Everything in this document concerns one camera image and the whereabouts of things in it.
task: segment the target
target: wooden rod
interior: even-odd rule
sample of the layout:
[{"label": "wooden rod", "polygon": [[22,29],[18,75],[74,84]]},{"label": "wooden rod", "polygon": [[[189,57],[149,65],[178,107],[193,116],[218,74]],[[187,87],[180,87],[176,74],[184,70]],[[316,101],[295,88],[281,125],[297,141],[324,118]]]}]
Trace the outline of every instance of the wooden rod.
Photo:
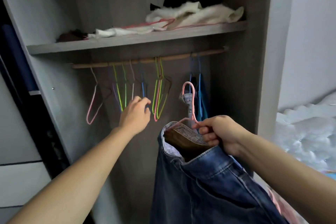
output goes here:
[{"label": "wooden rod", "polygon": [[[227,51],[227,47],[225,46],[223,49],[219,50],[208,50],[204,52],[192,52],[191,55],[190,53],[186,54],[178,54],[178,55],[170,55],[170,56],[165,56],[161,57],[162,61],[169,61],[169,60],[179,60],[179,59],[187,59],[190,56],[192,57],[197,57],[197,56],[208,56],[208,55],[213,55],[213,54],[218,54],[218,53],[223,53]],[[149,63],[154,63],[155,58],[146,58],[146,59],[132,59],[131,63],[132,64],[137,64],[137,63],[142,63],[142,64],[149,64]],[[121,66],[122,64],[129,64],[129,60],[126,61],[120,61],[120,62],[102,62],[102,63],[92,63],[92,64],[73,64],[72,68],[74,69],[80,69],[80,68],[94,68],[94,67],[108,67],[108,66]]]}]

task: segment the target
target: closet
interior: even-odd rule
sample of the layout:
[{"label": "closet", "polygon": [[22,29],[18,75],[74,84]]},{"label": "closet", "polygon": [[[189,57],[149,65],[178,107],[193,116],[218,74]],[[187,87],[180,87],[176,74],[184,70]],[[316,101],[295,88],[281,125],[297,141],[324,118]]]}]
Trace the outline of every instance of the closet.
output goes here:
[{"label": "closet", "polygon": [[[120,111],[111,95],[111,67],[94,68],[98,92],[93,112],[103,108],[91,125],[86,113],[95,87],[88,68],[73,64],[127,61],[159,56],[225,52],[200,57],[210,115],[227,114],[248,130],[258,125],[265,38],[270,0],[224,0],[233,9],[245,8],[244,20],[232,24],[186,28],[146,35],[118,36],[76,42],[56,43],[60,34],[76,28],[93,32],[96,28],[140,24],[149,14],[150,3],[163,0],[4,0],[27,59],[48,107],[63,147],[71,162],[102,140],[118,125]],[[147,223],[152,203],[157,157],[157,136],[170,121],[184,118],[185,105],[179,100],[183,82],[191,70],[198,72],[198,61],[163,61],[164,73],[172,87],[161,118],[135,137],[126,147],[92,209],[97,224]],[[133,65],[135,76],[140,67]],[[148,98],[153,99],[155,64],[143,64]],[[116,67],[119,78],[121,66]],[[140,95],[139,87],[135,94]]]}]

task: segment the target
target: closet shelf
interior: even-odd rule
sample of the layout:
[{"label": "closet shelf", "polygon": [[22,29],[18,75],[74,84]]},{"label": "closet shelf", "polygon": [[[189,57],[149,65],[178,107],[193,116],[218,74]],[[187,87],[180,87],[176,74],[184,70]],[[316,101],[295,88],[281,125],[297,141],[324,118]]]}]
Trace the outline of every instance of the closet shelf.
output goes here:
[{"label": "closet shelf", "polygon": [[144,35],[125,35],[110,38],[90,39],[63,43],[28,45],[29,54],[43,54],[55,52],[67,52],[75,50],[87,50],[103,47],[121,46],[129,44],[141,44],[173,39],[189,38],[196,36],[215,35],[221,33],[244,31],[247,22],[240,21],[219,25],[199,26],[193,28],[176,29],[162,32],[151,32]]}]

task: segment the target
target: clothes pile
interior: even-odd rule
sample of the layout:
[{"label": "clothes pile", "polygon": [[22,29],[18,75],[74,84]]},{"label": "clothes pile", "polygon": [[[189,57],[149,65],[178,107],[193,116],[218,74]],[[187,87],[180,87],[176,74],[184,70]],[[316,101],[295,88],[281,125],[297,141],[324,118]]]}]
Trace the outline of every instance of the clothes pile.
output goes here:
[{"label": "clothes pile", "polygon": [[87,39],[232,23],[239,21],[244,14],[243,7],[233,10],[223,5],[222,0],[165,0],[162,8],[150,4],[150,10],[152,12],[146,16],[146,23],[97,29],[94,34],[88,34]]}]

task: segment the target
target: person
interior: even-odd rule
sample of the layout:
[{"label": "person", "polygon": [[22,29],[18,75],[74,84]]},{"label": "person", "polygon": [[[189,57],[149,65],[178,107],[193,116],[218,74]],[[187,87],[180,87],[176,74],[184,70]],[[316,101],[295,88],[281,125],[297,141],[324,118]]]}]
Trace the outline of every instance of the person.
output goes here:
[{"label": "person", "polygon": [[[128,142],[150,120],[151,101],[135,97],[119,126],[33,197],[9,224],[83,223]],[[270,141],[254,135],[228,116],[194,125],[210,146],[241,158],[310,224],[336,222],[336,181],[302,164]]]}]

